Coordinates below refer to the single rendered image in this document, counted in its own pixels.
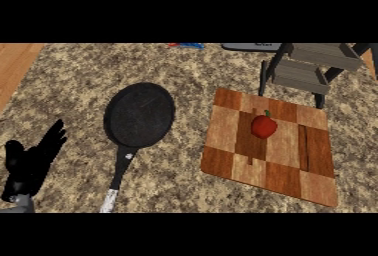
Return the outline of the black frying pan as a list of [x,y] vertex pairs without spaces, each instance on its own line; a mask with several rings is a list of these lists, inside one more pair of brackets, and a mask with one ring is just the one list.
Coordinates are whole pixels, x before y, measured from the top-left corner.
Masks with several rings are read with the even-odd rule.
[[142,148],[166,136],[175,121],[175,100],[168,89],[148,82],[128,86],[113,97],[106,109],[104,130],[119,146],[116,174],[107,192],[103,213],[114,210],[123,175]]

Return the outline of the dark grey flat object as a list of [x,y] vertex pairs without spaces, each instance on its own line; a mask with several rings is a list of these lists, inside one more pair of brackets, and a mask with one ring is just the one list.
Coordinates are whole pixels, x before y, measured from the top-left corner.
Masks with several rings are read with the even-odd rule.
[[233,51],[277,52],[281,43],[224,43],[222,47]]

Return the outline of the checkered wooden cutting board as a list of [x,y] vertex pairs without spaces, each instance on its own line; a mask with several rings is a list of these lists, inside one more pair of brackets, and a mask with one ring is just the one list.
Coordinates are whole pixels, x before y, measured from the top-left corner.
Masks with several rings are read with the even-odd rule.
[[[271,112],[268,139],[252,122]],[[202,159],[204,173],[334,207],[337,184],[327,113],[309,106],[221,88]]]

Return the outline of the red bell pepper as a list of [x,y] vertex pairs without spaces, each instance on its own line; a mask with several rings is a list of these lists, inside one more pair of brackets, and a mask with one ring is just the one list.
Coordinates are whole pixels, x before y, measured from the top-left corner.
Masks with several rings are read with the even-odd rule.
[[271,118],[271,112],[265,111],[264,115],[259,115],[252,122],[252,134],[261,139],[268,139],[278,129],[278,123]]

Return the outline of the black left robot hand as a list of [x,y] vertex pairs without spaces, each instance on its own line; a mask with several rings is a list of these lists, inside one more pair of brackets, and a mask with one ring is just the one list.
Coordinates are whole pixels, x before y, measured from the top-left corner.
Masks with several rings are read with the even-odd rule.
[[15,202],[20,195],[35,197],[41,191],[64,143],[67,142],[64,121],[49,128],[41,143],[30,149],[18,140],[5,144],[5,167],[10,172],[2,200]]

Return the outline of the blue and red object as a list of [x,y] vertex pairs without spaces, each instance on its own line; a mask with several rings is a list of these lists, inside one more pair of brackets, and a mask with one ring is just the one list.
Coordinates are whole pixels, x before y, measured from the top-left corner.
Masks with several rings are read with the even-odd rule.
[[169,43],[169,47],[204,49],[203,43]]

